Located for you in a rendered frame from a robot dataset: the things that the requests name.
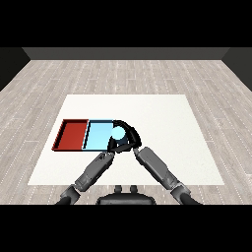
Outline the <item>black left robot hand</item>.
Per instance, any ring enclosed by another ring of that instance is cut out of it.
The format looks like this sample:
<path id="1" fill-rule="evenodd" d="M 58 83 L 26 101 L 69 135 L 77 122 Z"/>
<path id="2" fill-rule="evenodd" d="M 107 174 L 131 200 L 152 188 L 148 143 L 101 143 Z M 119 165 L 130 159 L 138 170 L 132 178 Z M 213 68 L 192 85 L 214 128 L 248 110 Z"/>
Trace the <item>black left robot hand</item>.
<path id="1" fill-rule="evenodd" d="M 107 151 L 114 154 L 114 149 L 117 147 L 116 141 L 110 137 L 107 145 Z"/>

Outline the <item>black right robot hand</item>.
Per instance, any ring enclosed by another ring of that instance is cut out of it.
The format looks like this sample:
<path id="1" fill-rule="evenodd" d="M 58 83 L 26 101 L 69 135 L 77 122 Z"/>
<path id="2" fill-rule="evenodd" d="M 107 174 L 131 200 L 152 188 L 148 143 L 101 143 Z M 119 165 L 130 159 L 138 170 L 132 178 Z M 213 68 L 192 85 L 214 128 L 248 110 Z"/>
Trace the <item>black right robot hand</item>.
<path id="1" fill-rule="evenodd" d="M 128 138 L 128 143 L 126 145 L 122 145 L 119 147 L 116 147 L 114 149 L 115 153 L 123 153 L 123 152 L 130 152 L 132 149 L 138 149 L 142 146 L 141 138 L 139 133 L 136 131 L 136 129 L 132 126 L 130 126 L 128 123 L 122 120 L 114 120 L 113 121 L 113 128 L 116 126 L 122 127 L 126 131 L 126 135 Z"/>

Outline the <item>small blue can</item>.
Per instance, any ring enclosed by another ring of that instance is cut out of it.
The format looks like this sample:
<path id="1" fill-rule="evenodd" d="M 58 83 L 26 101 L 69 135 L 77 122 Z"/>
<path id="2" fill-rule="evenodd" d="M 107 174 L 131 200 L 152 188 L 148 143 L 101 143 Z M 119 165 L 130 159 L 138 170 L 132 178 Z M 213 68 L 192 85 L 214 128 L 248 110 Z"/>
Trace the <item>small blue can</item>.
<path id="1" fill-rule="evenodd" d="M 112 147 L 119 147 L 122 145 L 126 145 L 128 143 L 126 131 L 120 126 L 114 127 L 111 131 L 110 140 Z"/>

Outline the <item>light blue shallow open box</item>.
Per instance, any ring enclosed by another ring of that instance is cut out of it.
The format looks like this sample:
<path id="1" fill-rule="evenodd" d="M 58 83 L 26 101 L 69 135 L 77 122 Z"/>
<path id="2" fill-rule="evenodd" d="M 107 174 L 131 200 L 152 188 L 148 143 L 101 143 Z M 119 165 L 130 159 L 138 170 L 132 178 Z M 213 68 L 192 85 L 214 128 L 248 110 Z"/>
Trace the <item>light blue shallow open box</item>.
<path id="1" fill-rule="evenodd" d="M 113 122 L 110 119 L 91 119 L 85 132 L 84 152 L 105 152 L 111 137 Z"/>

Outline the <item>red shallow open box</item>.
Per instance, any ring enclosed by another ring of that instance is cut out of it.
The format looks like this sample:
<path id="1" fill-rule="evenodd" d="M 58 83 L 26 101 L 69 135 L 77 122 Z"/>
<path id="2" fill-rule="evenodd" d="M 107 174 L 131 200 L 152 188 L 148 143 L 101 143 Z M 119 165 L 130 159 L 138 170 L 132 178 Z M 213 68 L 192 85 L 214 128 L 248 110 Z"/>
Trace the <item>red shallow open box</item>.
<path id="1" fill-rule="evenodd" d="M 64 119 L 52 146 L 54 152 L 80 152 L 83 148 L 88 119 Z"/>

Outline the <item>dark grey robot body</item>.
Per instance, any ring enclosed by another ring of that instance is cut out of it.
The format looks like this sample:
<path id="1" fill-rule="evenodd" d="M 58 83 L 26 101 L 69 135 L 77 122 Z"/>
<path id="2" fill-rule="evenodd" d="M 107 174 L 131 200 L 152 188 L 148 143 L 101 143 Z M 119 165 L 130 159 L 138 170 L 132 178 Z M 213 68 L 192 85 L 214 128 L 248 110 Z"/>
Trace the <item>dark grey robot body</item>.
<path id="1" fill-rule="evenodd" d="M 155 205 L 153 197 L 140 194 L 136 185 L 130 186 L 129 193 L 122 192 L 122 186 L 116 185 L 112 194 L 99 197 L 97 205 Z"/>

